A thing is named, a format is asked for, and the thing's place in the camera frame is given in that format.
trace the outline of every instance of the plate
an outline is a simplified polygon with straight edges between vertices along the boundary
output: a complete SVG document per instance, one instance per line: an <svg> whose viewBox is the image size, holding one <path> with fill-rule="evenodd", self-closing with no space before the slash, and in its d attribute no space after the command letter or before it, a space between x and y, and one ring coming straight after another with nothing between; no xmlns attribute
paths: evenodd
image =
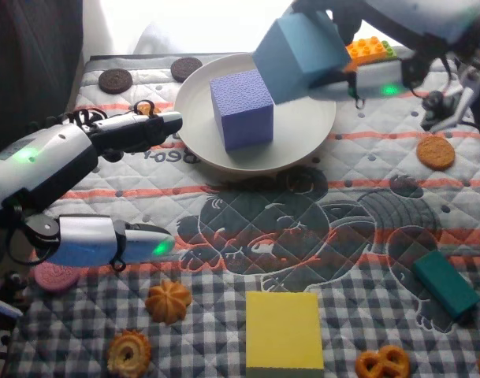
<svg viewBox="0 0 480 378"><path fill-rule="evenodd" d="M335 102L301 98L274 107L273 142L226 152L214 119L210 80L255 69L251 54L234 54L204 65L182 84L174 109L184 125L182 141L201 160L218 169L243 174L274 172L315 151L329 134Z"/></svg>

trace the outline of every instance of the white background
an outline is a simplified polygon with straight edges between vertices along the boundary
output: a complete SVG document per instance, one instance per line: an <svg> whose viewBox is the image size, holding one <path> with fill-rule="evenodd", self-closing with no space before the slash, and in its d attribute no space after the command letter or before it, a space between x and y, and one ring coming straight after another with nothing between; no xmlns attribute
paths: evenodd
<svg viewBox="0 0 480 378"><path fill-rule="evenodd" d="M84 59L111 54L253 51L291 2L84 0ZM398 44L364 22L355 39L373 35Z"/></svg>

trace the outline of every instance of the pink cookie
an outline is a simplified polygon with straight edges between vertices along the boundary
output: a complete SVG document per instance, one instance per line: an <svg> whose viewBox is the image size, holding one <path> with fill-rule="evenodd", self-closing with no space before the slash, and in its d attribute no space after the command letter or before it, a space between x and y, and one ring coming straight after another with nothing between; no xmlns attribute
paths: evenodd
<svg viewBox="0 0 480 378"><path fill-rule="evenodd" d="M80 269L43 262L35 268L35 281L45 291L59 293L70 289L80 277Z"/></svg>

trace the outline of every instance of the checkered fabric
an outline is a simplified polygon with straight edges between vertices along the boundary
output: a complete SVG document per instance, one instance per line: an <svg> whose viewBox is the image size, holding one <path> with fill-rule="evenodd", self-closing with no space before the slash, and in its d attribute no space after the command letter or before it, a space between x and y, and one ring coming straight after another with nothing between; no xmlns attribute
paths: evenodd
<svg viewBox="0 0 480 378"><path fill-rule="evenodd" d="M117 63L130 69L133 88L103 94L95 63L78 107L113 115L149 98L171 108L179 85L168 58L154 69ZM434 68L420 91L445 81ZM456 324L411 265L437 248L480 295L480 136L468 126L441 134L456 163L434 172L415 156L422 115L413 97L371 101L363 110L338 104L322 148L300 167L257 179L214 171L177 135L147 154L101 161L49 214L104 213L167 228L178 260L121 273L84 269L63 295L32 283L7 376L107 376L110 340L134 329L151 343L147 376L242 377L245 292L311 291L326 378L355 377L358 355L387 344L408 352L413 377L478 378L480 303L466 324ZM149 287L163 279L192 293L186 318L170 326L153 322L144 305Z"/></svg>

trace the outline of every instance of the toy brick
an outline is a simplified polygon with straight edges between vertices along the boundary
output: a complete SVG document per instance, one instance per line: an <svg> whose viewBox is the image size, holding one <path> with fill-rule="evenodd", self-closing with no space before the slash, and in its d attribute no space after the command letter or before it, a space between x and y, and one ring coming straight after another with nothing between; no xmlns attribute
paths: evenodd
<svg viewBox="0 0 480 378"><path fill-rule="evenodd" d="M276 20L252 55L275 104L308 95L316 79L350 61L325 13L291 13Z"/></svg>
<svg viewBox="0 0 480 378"><path fill-rule="evenodd" d="M273 140L273 100L257 70L213 79L210 91L227 151Z"/></svg>
<svg viewBox="0 0 480 378"><path fill-rule="evenodd" d="M315 293L247 292L247 377L322 377Z"/></svg>
<svg viewBox="0 0 480 378"><path fill-rule="evenodd" d="M378 37L359 39L347 46L351 62L344 69L345 72L355 71L359 65L374 61L385 61L396 58L396 52L387 41L380 42Z"/></svg>
<svg viewBox="0 0 480 378"><path fill-rule="evenodd" d="M413 263L413 273L458 320L480 302L480 296L437 250Z"/></svg>

